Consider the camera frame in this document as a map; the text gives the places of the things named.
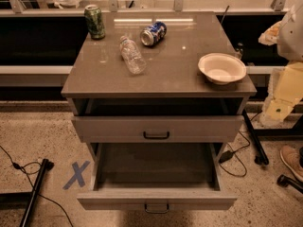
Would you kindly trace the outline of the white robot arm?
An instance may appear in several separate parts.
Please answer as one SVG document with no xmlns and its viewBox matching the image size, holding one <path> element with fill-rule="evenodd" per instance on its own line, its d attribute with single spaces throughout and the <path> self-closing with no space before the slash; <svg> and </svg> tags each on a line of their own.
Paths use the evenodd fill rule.
<svg viewBox="0 0 303 227">
<path fill-rule="evenodd" d="M 270 127 L 284 121 L 303 99 L 303 1 L 298 0 L 258 38 L 260 44 L 277 45 L 277 54 L 288 61 L 283 69 L 274 69 L 269 79 L 259 122 Z"/>
</svg>

